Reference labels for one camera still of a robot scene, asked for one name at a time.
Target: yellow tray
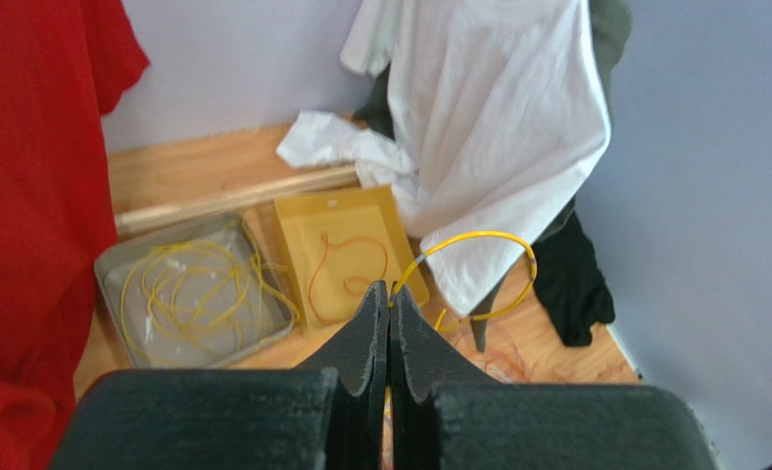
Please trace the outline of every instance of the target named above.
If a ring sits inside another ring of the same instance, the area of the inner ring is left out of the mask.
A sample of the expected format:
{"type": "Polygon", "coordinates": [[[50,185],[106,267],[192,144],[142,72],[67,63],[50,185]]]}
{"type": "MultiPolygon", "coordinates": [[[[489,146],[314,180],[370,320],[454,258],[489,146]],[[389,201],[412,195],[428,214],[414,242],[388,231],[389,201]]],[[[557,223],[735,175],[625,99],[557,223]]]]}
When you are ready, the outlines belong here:
{"type": "MultiPolygon", "coordinates": [[[[414,259],[388,186],[277,198],[275,209],[281,253],[311,327],[351,318],[371,281],[391,286],[414,259]]],[[[419,271],[407,284],[419,305],[429,302],[419,271]]]]}

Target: wooden floor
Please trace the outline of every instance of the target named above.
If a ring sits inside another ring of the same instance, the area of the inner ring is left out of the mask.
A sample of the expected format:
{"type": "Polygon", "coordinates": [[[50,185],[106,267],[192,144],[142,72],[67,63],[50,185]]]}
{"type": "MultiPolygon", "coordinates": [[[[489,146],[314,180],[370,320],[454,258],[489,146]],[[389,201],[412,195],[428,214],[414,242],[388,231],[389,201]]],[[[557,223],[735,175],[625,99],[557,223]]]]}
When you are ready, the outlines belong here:
{"type": "MultiPolygon", "coordinates": [[[[278,125],[111,155],[115,212],[186,202],[308,172],[291,169],[275,156],[275,147],[288,127],[278,125]]],[[[271,223],[272,203],[247,208],[242,213],[257,234],[265,255],[279,262],[271,223]]],[[[514,267],[497,297],[497,306],[507,305],[519,294],[527,275],[522,262],[514,267]]],[[[433,321],[444,301],[429,273],[425,277],[432,298],[423,312],[433,321]]],[[[444,322],[452,321],[456,318],[448,316],[444,322]]],[[[334,325],[314,330],[297,325],[281,343],[233,367],[291,367],[317,350],[340,327],[334,325]]],[[[605,327],[594,327],[591,346],[566,348],[533,294],[510,313],[490,320],[485,354],[473,348],[469,325],[462,325],[445,337],[477,365],[503,379],[564,383],[638,382],[605,327]]],[[[128,366],[110,318],[98,308],[84,357],[74,377],[76,395],[81,397],[103,374],[128,366]]]]}

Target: white cloth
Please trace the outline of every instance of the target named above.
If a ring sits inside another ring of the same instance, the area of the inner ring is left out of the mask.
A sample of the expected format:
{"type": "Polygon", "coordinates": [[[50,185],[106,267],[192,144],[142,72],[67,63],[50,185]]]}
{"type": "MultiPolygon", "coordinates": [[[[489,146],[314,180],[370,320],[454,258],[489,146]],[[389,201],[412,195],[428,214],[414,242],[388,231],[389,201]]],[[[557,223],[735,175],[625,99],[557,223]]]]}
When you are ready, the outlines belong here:
{"type": "MultiPolygon", "coordinates": [[[[356,22],[378,24],[365,12],[400,14],[388,90],[397,144],[303,113],[279,155],[296,165],[351,161],[364,185],[392,183],[424,250],[473,230],[536,240],[609,141],[588,1],[363,0],[356,22]]],[[[368,46],[388,42],[379,34],[347,44],[368,53],[345,55],[346,65],[356,58],[356,70],[378,70],[388,48],[368,46]]],[[[521,254],[511,242],[481,239],[427,262],[465,315],[521,254]]]]}
{"type": "Polygon", "coordinates": [[[362,0],[340,62],[358,75],[379,75],[392,60],[401,0],[362,0]]]}

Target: wooden stick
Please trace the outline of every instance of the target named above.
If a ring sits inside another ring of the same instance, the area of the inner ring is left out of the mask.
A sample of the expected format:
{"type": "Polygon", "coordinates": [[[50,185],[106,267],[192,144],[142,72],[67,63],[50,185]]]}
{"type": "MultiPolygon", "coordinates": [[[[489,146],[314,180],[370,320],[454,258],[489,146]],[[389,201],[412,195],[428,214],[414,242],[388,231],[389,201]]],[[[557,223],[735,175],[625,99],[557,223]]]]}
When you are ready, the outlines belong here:
{"type": "Polygon", "coordinates": [[[257,184],[242,190],[220,193],[216,196],[186,203],[128,211],[117,214],[114,222],[120,236],[126,236],[201,215],[235,211],[255,204],[266,203],[278,196],[321,191],[357,182],[357,174],[352,165],[339,166],[257,184]]]}

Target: gray tray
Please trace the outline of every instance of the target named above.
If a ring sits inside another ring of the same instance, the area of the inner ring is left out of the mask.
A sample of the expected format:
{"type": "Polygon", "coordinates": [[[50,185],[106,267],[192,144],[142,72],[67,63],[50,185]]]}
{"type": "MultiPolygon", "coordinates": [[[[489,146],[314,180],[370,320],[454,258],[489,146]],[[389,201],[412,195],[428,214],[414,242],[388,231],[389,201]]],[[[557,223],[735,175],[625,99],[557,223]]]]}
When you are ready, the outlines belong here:
{"type": "MultiPolygon", "coordinates": [[[[221,322],[226,327],[210,329],[187,340],[174,323],[162,314],[152,316],[149,300],[144,295],[141,280],[148,261],[142,263],[128,282],[125,290],[124,331],[120,303],[125,281],[137,262],[152,253],[153,249],[165,245],[188,241],[215,241],[226,247],[237,262],[249,260],[253,254],[241,226],[241,215],[237,212],[220,213],[199,218],[174,227],[151,233],[108,249],[93,266],[96,279],[105,298],[105,304],[117,327],[117,332],[135,367],[224,367],[284,338],[293,328],[293,313],[266,291],[259,293],[256,283],[246,291],[246,300],[231,315],[232,321],[221,322]]],[[[197,254],[174,254],[164,257],[162,262],[149,271],[146,285],[151,288],[152,279],[161,272],[168,279],[172,272],[187,267],[221,267],[211,258],[196,261],[197,254]]],[[[263,271],[265,283],[281,292],[278,279],[270,270],[263,271]]],[[[196,273],[188,277],[175,298],[178,305],[192,307],[204,293],[221,281],[215,273],[196,273]]],[[[158,296],[170,304],[172,292],[166,285],[164,294],[158,296]]],[[[228,282],[217,294],[211,296],[206,309],[222,311],[233,306],[237,299],[234,282],[228,282]]],[[[191,308],[181,310],[177,319],[188,322],[191,308]]],[[[192,323],[202,329],[216,317],[212,314],[198,316],[192,323]]]]}

